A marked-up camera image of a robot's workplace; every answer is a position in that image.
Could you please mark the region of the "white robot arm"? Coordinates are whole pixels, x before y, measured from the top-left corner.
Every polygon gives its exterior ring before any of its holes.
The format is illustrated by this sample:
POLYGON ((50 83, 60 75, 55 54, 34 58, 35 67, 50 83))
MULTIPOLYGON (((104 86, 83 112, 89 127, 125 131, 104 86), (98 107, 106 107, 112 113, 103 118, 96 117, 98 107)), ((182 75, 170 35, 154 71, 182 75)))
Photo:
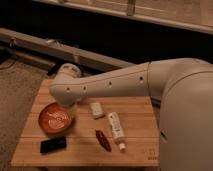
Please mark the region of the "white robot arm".
POLYGON ((160 171, 213 171, 213 64, 195 58, 147 62, 82 77, 61 66, 50 94, 63 107, 86 97, 149 96, 160 102, 160 171))

